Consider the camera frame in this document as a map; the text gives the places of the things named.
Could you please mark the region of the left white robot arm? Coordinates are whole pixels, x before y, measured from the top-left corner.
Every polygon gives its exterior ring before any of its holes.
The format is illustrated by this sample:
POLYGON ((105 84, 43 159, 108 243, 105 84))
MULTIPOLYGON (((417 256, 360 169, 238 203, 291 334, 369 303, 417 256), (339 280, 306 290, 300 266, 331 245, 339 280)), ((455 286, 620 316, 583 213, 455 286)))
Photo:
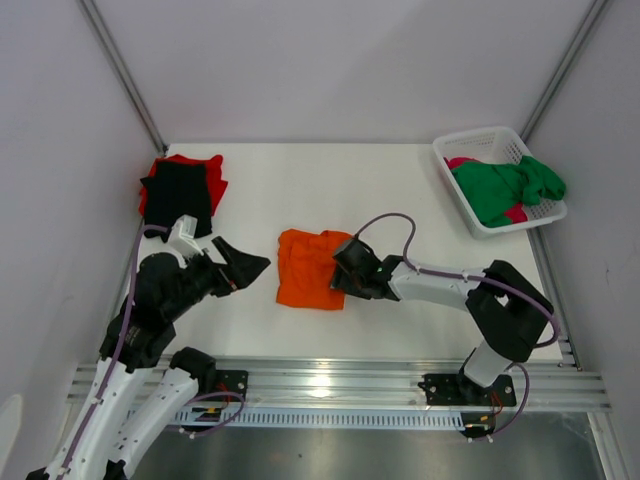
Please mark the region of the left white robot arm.
POLYGON ((175 322, 208 296, 248 288, 269 259, 212 240, 219 262, 183 241, 172 252, 134 265, 130 290, 110 322, 90 391, 66 440, 31 479, 130 479, 140 461, 189 402, 220 398, 243 404, 242 394, 218 391, 216 361, 193 347, 176 352, 161 381, 139 408, 137 394, 176 336, 175 322))

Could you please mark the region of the orange t shirt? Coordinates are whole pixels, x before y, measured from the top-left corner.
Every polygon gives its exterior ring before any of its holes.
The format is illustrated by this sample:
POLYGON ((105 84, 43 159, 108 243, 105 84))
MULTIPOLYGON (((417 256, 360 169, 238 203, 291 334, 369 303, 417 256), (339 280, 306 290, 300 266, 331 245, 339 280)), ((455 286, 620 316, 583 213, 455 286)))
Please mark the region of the orange t shirt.
POLYGON ((319 234, 289 229, 278 243, 279 288, 276 302, 292 308, 339 311, 345 294, 331 288, 334 252, 352 236, 325 230, 319 234))

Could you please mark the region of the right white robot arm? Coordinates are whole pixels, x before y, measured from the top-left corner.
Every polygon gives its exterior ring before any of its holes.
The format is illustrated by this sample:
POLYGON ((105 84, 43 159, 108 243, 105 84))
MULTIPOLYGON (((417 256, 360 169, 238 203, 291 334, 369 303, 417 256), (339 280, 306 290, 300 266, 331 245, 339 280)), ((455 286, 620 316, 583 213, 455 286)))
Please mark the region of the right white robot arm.
POLYGON ((331 287, 347 295, 423 301, 469 313, 483 340, 456 380, 458 395, 468 403, 481 402, 504 371, 559 337, 553 305, 506 261, 471 270, 420 267, 406 255, 381 260, 357 237, 341 245, 333 259, 331 287))

